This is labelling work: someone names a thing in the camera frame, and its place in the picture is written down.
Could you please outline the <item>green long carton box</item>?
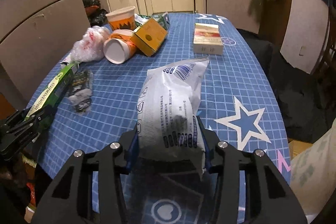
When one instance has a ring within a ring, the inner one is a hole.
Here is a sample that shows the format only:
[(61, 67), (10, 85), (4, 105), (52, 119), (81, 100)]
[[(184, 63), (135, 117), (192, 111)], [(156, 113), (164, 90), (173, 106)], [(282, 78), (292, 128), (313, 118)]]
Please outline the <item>green long carton box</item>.
[(78, 68), (79, 65), (77, 63), (71, 63), (61, 69), (30, 107), (25, 121), (35, 118), (39, 122), (42, 122), (45, 127), (50, 127), (57, 112), (58, 104), (64, 97)]

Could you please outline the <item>black snack wrapper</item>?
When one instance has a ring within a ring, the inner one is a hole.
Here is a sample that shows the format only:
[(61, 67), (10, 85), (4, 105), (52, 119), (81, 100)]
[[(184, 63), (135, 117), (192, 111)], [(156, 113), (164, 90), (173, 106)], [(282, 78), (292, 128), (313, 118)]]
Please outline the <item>black snack wrapper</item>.
[(77, 113), (89, 110), (93, 94), (93, 73), (84, 70), (76, 73), (68, 91), (68, 100)]

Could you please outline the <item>white printed plastic pouch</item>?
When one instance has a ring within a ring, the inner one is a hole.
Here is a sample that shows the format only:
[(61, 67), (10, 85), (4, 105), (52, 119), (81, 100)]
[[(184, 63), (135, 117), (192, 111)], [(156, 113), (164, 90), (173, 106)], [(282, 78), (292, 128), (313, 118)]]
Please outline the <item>white printed plastic pouch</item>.
[(149, 69), (137, 102), (139, 155), (148, 160), (189, 160), (205, 171), (205, 144), (197, 120), (208, 57)]

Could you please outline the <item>clear plastic bag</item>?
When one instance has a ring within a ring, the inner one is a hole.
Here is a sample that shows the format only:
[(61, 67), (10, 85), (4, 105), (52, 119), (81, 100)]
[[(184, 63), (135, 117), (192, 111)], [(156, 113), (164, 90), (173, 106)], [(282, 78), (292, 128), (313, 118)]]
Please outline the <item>clear plastic bag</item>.
[(93, 26), (86, 30), (83, 38), (73, 44), (70, 52), (72, 62), (100, 61), (104, 57), (103, 46), (110, 37), (106, 27)]

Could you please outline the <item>orange white paper cup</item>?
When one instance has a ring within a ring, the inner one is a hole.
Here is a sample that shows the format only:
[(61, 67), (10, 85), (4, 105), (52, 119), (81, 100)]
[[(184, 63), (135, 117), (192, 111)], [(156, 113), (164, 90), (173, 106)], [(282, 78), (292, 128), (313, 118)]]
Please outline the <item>orange white paper cup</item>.
[(105, 58), (113, 64), (122, 64), (129, 60), (138, 50), (131, 41), (134, 32), (131, 30), (115, 30), (110, 38), (104, 42)]

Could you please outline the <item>orange instant noodle tub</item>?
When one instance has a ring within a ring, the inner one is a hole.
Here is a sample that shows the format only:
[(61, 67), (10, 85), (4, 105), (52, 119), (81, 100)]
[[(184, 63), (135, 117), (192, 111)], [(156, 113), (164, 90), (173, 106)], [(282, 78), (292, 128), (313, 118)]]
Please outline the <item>orange instant noodle tub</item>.
[(128, 6), (107, 13), (105, 16), (112, 28), (115, 30), (135, 30), (135, 7)]

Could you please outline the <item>red white cigarette carton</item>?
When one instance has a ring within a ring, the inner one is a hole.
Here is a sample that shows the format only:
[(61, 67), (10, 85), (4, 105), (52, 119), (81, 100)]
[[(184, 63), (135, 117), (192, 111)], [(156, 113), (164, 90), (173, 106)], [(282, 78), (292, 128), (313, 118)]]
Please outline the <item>red white cigarette carton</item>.
[(195, 23), (193, 50), (194, 53), (222, 55), (223, 42), (216, 24)]

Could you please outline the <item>yellow small carton box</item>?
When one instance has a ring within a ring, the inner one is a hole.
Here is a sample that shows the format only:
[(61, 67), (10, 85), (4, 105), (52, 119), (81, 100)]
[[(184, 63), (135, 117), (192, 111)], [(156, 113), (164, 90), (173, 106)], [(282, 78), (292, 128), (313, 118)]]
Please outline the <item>yellow small carton box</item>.
[(155, 19), (150, 18), (147, 22), (133, 31), (130, 41), (147, 57), (153, 56), (161, 47), (167, 30)]

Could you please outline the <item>green snack bag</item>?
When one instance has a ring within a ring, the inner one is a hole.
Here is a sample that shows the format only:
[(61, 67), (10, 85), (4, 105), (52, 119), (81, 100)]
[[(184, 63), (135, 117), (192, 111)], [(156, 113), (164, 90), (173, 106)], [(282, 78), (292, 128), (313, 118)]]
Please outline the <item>green snack bag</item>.
[(144, 25), (149, 19), (154, 19), (165, 30), (168, 30), (170, 28), (170, 20), (168, 12), (165, 12), (163, 14), (153, 14), (151, 16), (135, 14), (134, 19), (136, 27)]

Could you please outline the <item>black trash bag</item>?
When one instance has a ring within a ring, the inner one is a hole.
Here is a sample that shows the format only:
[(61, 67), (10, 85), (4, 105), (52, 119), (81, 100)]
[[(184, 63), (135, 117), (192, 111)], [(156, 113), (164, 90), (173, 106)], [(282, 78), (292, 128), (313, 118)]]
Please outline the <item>black trash bag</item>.
[(108, 23), (106, 14), (108, 13), (105, 9), (101, 8), (101, 3), (99, 0), (82, 0), (86, 15), (90, 22), (91, 27), (100, 26)]

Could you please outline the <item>blue grid tablecloth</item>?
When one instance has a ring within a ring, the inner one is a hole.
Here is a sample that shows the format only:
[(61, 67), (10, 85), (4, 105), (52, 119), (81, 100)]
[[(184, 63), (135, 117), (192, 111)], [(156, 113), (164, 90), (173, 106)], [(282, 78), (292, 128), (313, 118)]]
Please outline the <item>blue grid tablecloth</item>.
[[(76, 149), (90, 153), (118, 140), (136, 121), (136, 104), (149, 69), (194, 58), (196, 23), (216, 24), (224, 44), (210, 56), (202, 82), (198, 115), (205, 128), (244, 151), (263, 149), (286, 180), (290, 180), (287, 135), (278, 103), (252, 50), (225, 17), (171, 13), (164, 44), (152, 57), (136, 54), (121, 65), (106, 59), (83, 63), (93, 73), (92, 104), (77, 113), (68, 99), (58, 107), (38, 156), (50, 177)], [(122, 176), (130, 223), (206, 223), (215, 176), (197, 172), (150, 174), (143, 165)]]

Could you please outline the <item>black cloth covered seat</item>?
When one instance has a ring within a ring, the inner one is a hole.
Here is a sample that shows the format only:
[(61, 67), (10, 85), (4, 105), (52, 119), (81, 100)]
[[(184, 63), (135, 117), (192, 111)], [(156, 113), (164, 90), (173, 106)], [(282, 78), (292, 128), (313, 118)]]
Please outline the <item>black cloth covered seat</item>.
[(335, 70), (310, 75), (286, 61), (279, 47), (239, 29), (278, 102), (288, 138), (314, 143), (335, 120)]

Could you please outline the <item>beige refrigerator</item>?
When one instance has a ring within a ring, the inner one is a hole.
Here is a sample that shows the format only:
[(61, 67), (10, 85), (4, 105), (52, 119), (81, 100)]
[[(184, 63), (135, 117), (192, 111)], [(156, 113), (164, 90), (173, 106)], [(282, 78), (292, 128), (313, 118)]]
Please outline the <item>beige refrigerator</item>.
[(1, 0), (1, 93), (23, 109), (89, 27), (82, 0)]

